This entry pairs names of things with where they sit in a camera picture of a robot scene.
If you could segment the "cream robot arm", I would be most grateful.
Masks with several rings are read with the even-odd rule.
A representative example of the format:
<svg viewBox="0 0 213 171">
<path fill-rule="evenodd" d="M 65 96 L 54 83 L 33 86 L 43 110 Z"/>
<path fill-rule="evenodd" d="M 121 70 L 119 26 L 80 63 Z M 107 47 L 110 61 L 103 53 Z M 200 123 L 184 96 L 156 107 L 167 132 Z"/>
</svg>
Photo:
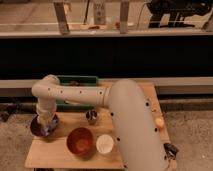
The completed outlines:
<svg viewBox="0 0 213 171">
<path fill-rule="evenodd" d="M 62 86 L 57 76 L 48 75 L 31 89 L 38 98 L 36 112 L 42 133 L 50 134 L 56 101 L 74 101 L 107 108 L 126 171 L 166 171 L 169 161 L 144 91 L 131 79 L 121 79 L 110 87 Z"/>
</svg>

